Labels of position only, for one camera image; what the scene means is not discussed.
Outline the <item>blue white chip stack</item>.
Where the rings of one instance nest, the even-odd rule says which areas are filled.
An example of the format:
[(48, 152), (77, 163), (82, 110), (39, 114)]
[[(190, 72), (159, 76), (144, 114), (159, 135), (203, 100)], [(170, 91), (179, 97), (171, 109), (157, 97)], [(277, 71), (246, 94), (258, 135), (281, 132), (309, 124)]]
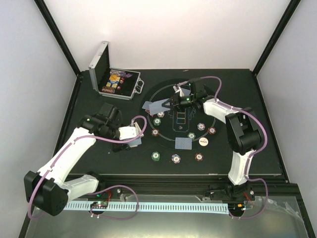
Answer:
[(173, 163), (178, 164), (178, 163), (180, 163), (181, 158), (179, 157), (179, 155), (174, 154), (174, 155), (172, 155), (171, 160)]

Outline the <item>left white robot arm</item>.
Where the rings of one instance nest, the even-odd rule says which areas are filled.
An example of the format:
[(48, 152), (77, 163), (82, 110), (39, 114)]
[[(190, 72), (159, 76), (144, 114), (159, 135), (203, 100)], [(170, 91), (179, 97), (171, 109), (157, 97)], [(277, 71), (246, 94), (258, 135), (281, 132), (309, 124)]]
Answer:
[(32, 208), (38, 208), (52, 216), (58, 215), (68, 202), (86, 194), (95, 198), (103, 197), (106, 185), (97, 176), (83, 175), (66, 181), (72, 168), (96, 141), (127, 145), (139, 139), (147, 124), (139, 127), (135, 116), (128, 126), (116, 124), (116, 113), (97, 113), (84, 116), (61, 149), (36, 172), (24, 176), (24, 188), (28, 202), (28, 217), (33, 220)]

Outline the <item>brown poker chip stack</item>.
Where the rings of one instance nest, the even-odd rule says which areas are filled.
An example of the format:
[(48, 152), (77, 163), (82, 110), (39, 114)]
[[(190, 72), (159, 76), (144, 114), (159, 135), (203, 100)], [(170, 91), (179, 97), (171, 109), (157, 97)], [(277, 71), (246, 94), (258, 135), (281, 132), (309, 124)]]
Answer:
[(196, 155), (195, 155), (195, 160), (196, 161), (202, 161), (203, 160), (203, 155), (201, 154), (201, 153), (197, 153)]

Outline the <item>dealt card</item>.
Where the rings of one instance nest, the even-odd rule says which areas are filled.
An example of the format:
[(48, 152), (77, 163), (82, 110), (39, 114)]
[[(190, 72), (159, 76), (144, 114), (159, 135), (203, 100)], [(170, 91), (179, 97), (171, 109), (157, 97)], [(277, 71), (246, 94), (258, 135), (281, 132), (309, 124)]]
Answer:
[(146, 101), (146, 102), (142, 105), (142, 109), (144, 109), (144, 110), (149, 110), (150, 104), (152, 104), (152, 102)]
[(182, 96), (189, 96), (191, 94), (191, 90), (187, 88), (181, 87)]
[(192, 139), (188, 137), (176, 137), (175, 149), (177, 150), (192, 150)]

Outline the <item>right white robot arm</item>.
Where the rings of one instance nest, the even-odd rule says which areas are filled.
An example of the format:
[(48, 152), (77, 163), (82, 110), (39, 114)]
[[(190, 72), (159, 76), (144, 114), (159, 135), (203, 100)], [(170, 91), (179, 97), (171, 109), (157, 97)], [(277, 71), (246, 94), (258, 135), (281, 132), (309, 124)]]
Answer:
[(251, 108), (237, 108), (228, 105), (216, 96), (201, 93), (190, 96), (174, 94), (162, 103), (162, 107), (180, 112), (182, 109), (197, 106), (208, 116), (212, 116), (226, 125), (227, 139), (233, 151), (228, 179), (231, 184), (225, 187), (225, 194), (231, 200), (243, 194), (249, 178), (249, 170), (254, 155), (267, 145), (267, 133)]

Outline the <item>blue backed card deck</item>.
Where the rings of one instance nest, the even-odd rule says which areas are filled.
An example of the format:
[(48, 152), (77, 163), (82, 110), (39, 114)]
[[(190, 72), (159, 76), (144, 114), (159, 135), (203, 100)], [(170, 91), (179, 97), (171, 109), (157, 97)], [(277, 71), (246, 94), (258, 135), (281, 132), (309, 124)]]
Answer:
[(134, 147), (138, 147), (138, 146), (141, 145), (141, 144), (142, 144), (142, 140), (141, 140), (141, 138), (138, 138), (138, 139), (135, 139), (135, 140), (129, 142), (129, 143), (128, 143), (128, 146), (129, 146), (130, 148), (134, 148)]

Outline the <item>green poker chip stack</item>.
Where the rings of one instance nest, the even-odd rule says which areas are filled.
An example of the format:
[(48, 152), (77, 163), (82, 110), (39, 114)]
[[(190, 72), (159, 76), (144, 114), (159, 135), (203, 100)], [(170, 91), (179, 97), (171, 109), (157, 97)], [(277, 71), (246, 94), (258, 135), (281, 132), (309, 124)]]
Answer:
[(151, 158), (153, 161), (157, 162), (160, 160), (160, 153), (157, 151), (154, 151), (151, 155)]

